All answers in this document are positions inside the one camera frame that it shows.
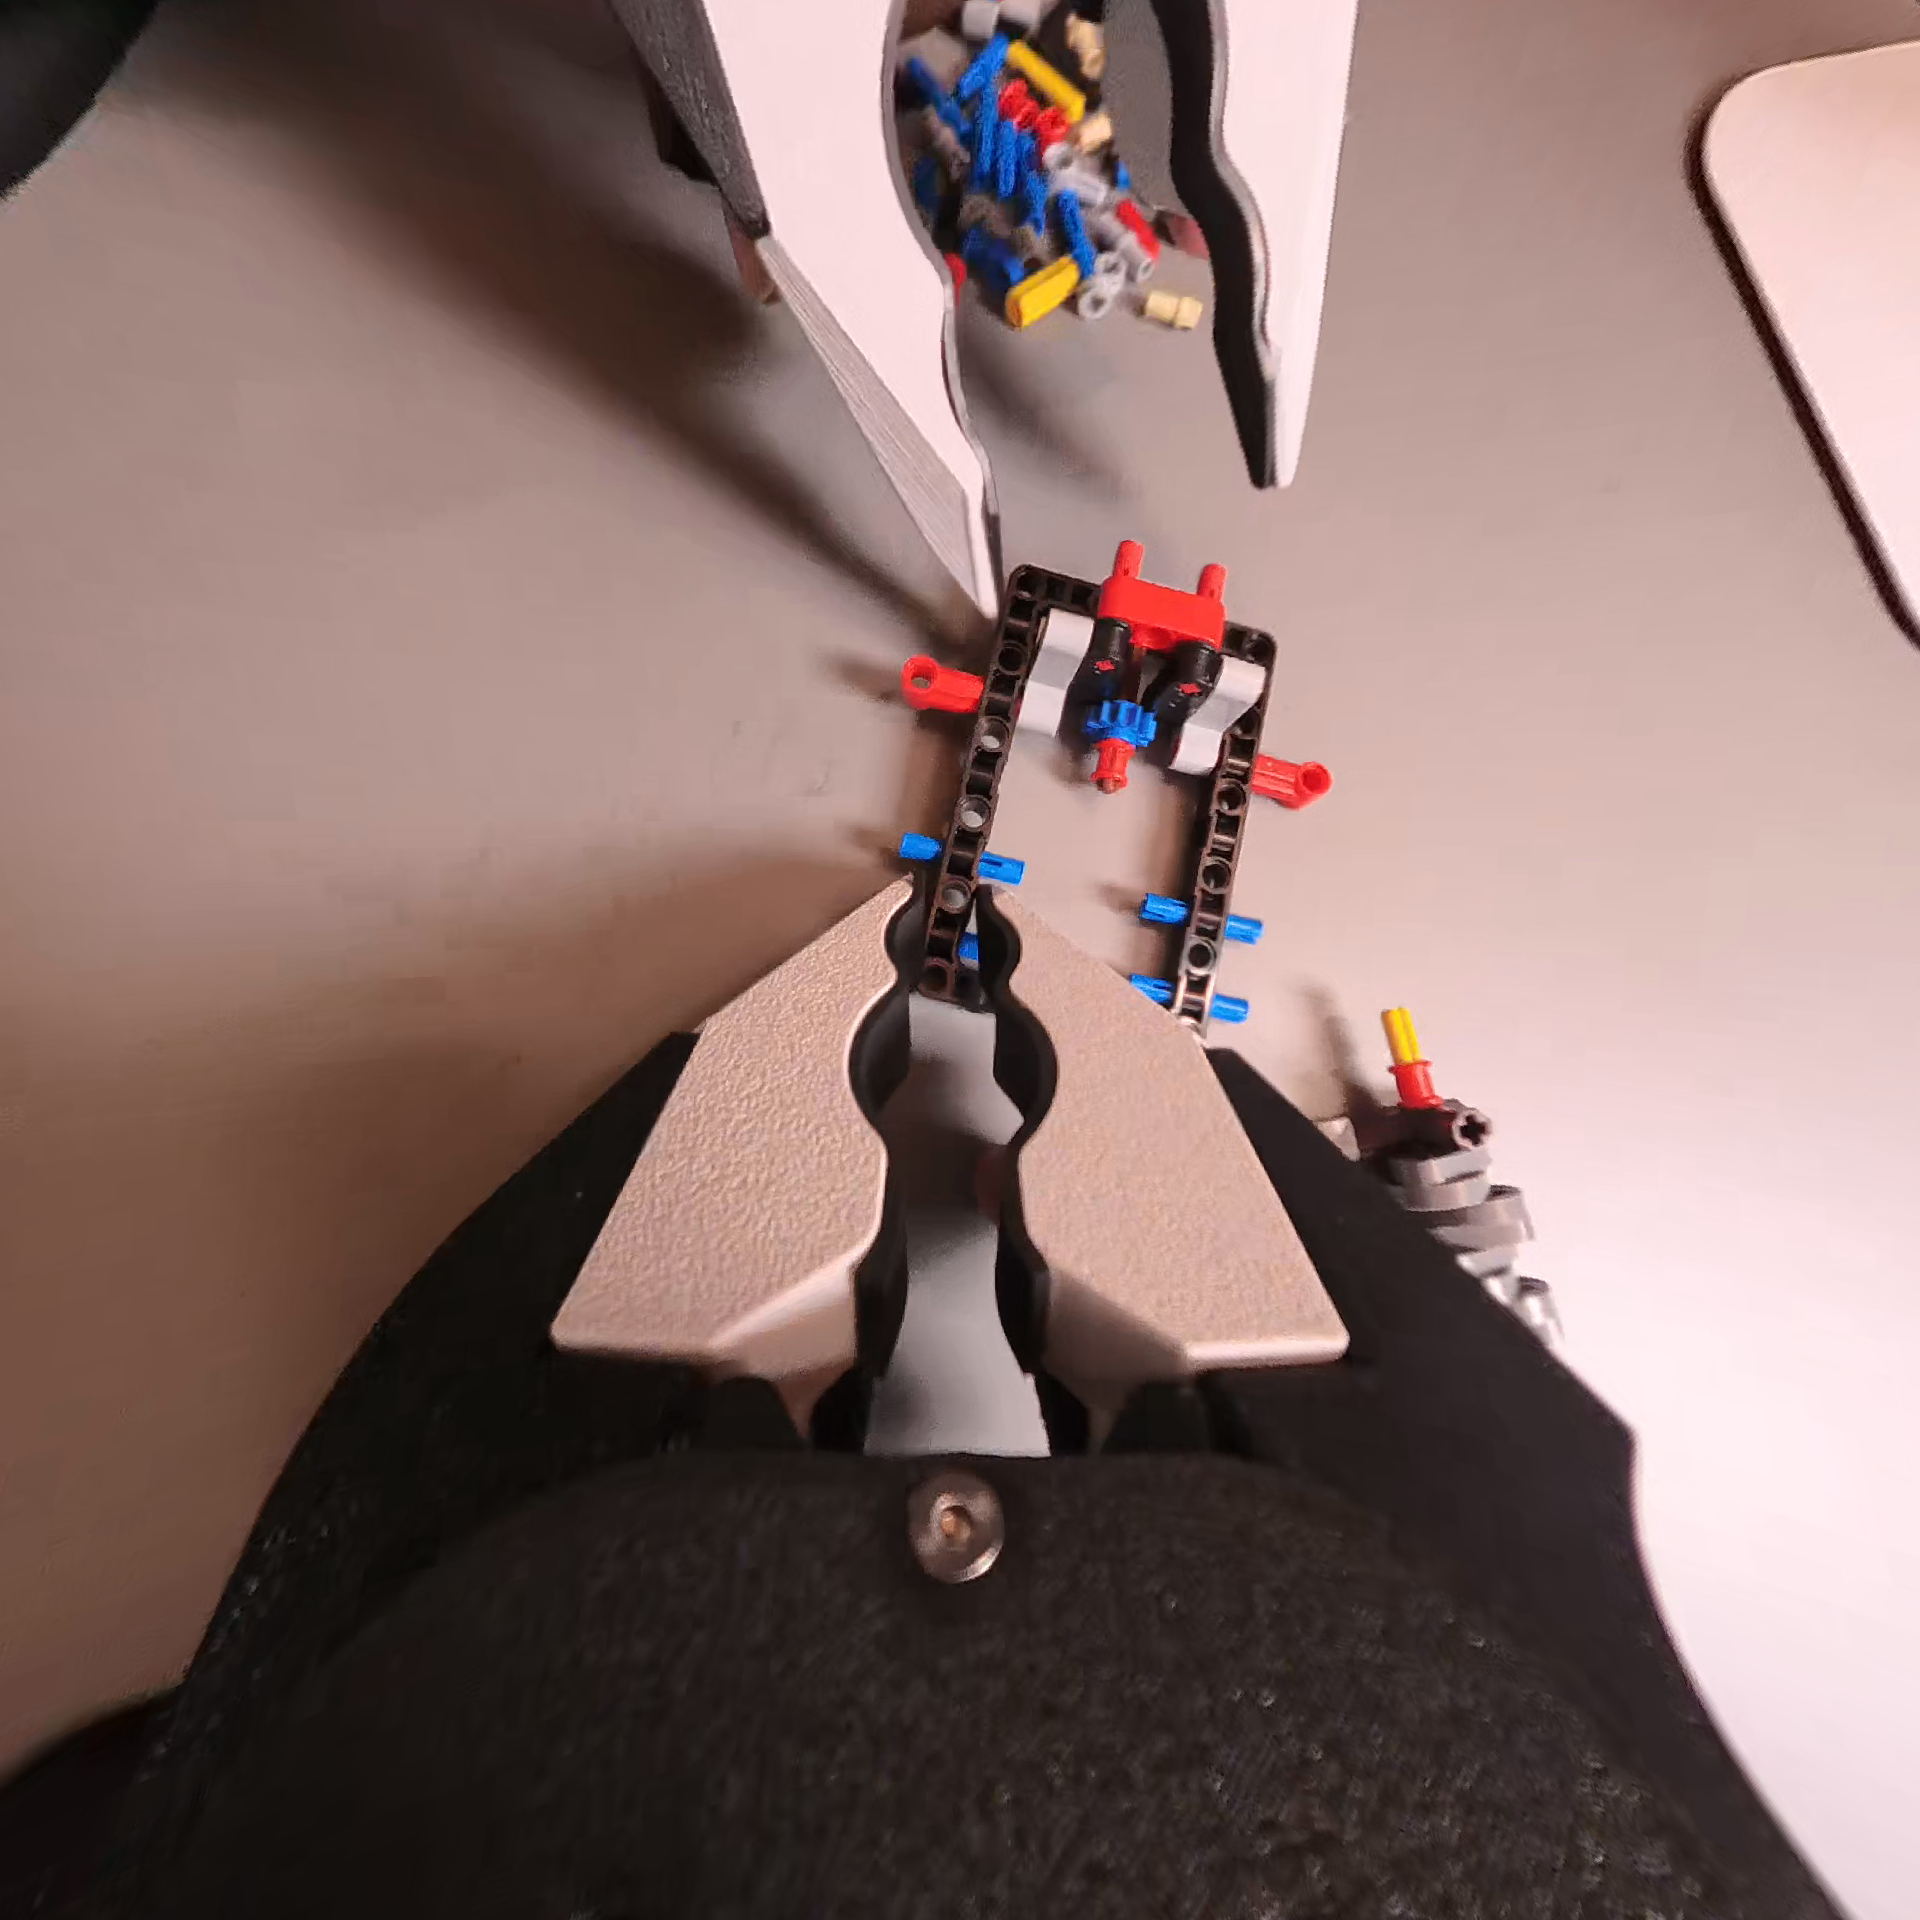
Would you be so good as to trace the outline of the black lego frame assembly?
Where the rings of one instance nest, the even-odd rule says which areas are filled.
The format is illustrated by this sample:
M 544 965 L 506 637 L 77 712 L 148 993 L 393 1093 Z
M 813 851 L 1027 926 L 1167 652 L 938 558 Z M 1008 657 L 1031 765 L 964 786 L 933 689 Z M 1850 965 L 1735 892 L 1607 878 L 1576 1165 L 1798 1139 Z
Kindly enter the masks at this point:
M 1180 880 L 1140 901 L 1140 925 L 1167 939 L 1165 971 L 1133 986 L 1188 1027 L 1244 1026 L 1249 1006 L 1218 986 L 1218 962 L 1260 942 L 1260 921 L 1232 906 L 1253 806 L 1305 808 L 1332 790 L 1325 762 L 1260 753 L 1275 662 L 1275 637 L 1225 613 L 1218 563 L 1195 590 L 1161 585 L 1134 541 L 1115 548 L 1101 582 L 1015 568 L 980 671 L 904 657 L 902 699 L 967 721 L 946 829 L 897 840 L 897 856 L 930 875 L 923 995 L 987 1006 L 976 897 L 1023 875 L 993 844 L 997 794 L 1017 742 L 1041 742 L 1109 799 L 1146 772 L 1191 790 Z

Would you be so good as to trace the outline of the pile of small lego pieces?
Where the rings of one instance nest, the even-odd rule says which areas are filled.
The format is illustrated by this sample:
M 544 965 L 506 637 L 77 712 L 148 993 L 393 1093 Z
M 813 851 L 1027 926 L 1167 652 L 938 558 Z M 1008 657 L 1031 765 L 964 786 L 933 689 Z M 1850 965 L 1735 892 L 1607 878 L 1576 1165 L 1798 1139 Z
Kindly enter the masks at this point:
M 1133 314 L 1188 333 L 1206 300 L 1158 286 L 1177 218 L 1117 150 L 1105 13 L 930 3 L 890 79 L 910 201 L 955 288 L 1011 332 Z

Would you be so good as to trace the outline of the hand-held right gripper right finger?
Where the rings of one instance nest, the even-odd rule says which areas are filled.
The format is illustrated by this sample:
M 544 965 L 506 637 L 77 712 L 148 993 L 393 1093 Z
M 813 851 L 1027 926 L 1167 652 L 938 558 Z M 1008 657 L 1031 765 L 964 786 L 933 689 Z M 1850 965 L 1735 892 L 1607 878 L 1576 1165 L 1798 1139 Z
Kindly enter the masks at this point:
M 997 1311 L 1052 1452 L 1142 1386 L 1339 1364 L 1332 1302 L 1202 1041 L 1017 897 L 976 899 L 997 1087 Z

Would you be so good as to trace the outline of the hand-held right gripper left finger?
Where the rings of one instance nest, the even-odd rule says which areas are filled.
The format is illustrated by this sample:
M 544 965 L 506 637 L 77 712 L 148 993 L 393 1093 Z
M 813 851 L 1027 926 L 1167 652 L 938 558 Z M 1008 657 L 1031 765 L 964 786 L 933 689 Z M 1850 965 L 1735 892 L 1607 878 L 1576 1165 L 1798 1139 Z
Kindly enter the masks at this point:
M 896 878 L 705 1022 L 558 1350 L 760 1381 L 806 1439 L 863 1441 L 910 1285 L 878 1119 L 917 976 L 921 887 Z

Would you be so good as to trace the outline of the grey lego gears yellow axle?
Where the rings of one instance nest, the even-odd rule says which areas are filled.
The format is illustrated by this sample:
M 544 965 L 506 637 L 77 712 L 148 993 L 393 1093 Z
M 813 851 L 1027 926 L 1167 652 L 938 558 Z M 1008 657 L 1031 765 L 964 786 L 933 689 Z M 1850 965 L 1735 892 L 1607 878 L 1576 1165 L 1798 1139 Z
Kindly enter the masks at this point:
M 1438 1090 L 1408 1006 L 1385 1006 L 1378 1027 L 1392 1102 L 1378 1106 L 1347 1084 L 1347 1107 L 1313 1127 L 1378 1182 L 1468 1280 L 1562 1353 L 1555 1294 L 1519 1268 L 1534 1220 L 1523 1188 L 1494 1178 L 1492 1119 Z

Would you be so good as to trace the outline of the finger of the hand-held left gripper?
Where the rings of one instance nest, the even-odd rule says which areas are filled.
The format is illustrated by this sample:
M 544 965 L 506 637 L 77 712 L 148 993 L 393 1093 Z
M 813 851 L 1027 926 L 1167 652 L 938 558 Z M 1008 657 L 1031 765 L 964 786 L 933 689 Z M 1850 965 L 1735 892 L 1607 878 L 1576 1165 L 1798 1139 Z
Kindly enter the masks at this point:
M 1175 207 L 1211 276 L 1211 358 L 1257 490 L 1290 488 L 1320 353 L 1355 3 L 1149 3 Z
M 705 3 L 760 187 L 756 239 L 923 542 L 998 611 L 997 490 L 960 397 L 951 276 L 904 201 L 902 3 Z

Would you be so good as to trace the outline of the dark knit cloth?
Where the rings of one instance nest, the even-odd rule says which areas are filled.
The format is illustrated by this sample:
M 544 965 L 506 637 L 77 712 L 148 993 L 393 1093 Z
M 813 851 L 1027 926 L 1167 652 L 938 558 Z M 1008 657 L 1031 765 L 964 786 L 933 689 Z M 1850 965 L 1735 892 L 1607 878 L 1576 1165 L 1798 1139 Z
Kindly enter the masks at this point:
M 4 195 L 74 132 L 158 3 L 4 3 Z

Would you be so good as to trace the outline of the white book stand base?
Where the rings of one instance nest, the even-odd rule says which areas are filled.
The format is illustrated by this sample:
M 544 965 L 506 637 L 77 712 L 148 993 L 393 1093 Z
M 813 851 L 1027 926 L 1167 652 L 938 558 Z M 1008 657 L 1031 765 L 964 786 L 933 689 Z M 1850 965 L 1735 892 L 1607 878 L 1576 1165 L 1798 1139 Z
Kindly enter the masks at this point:
M 1868 575 L 1917 637 L 1917 38 L 1741 77 L 1697 170 Z

